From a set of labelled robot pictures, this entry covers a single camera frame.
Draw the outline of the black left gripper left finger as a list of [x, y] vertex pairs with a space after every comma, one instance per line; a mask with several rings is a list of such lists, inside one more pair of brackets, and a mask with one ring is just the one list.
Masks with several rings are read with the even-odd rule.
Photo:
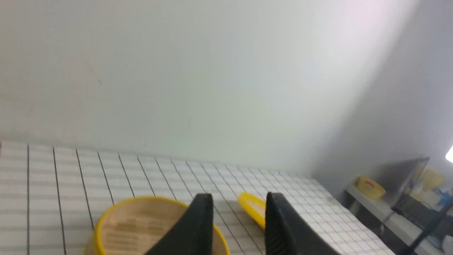
[[199, 193], [146, 255], [211, 255], [212, 247], [213, 198], [209, 193]]

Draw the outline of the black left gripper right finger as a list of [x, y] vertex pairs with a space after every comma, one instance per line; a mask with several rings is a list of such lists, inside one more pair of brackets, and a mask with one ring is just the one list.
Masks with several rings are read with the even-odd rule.
[[338, 255], [281, 193], [269, 192], [265, 208], [267, 255]]

